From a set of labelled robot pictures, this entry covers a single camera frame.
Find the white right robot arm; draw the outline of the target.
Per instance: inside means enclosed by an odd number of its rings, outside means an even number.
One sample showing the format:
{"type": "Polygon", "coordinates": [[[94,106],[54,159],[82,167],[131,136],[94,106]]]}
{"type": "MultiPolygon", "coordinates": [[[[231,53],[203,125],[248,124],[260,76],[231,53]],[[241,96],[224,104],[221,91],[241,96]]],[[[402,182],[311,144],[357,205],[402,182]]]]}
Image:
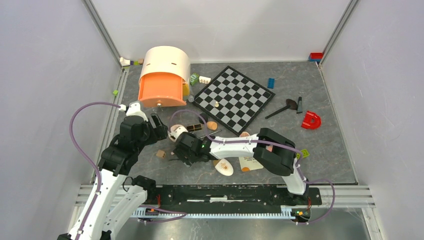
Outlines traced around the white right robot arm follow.
{"type": "Polygon", "coordinates": [[[312,203],[308,179],[300,170],[301,152],[293,141],[269,128],[245,137],[199,138],[183,126],[174,126],[168,137],[175,143],[173,153],[188,166],[228,158],[253,158],[272,174],[282,177],[293,203],[312,203]]]}

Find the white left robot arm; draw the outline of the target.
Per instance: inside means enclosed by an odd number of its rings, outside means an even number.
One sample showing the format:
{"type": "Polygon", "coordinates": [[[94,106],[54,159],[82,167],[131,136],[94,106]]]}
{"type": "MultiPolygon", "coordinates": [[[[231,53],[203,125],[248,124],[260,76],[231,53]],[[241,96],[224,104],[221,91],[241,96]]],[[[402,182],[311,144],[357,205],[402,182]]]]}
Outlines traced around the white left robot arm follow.
{"type": "Polygon", "coordinates": [[[98,164],[101,180],[93,186],[75,225],[68,233],[59,235],[59,240],[114,240],[141,204],[156,200],[156,181],[139,175],[132,180],[123,199],[112,207],[118,190],[143,148],[168,136],[168,128],[159,116],[155,113],[150,116],[151,120],[145,120],[139,114],[124,118],[120,133],[101,154],[98,164]]]}

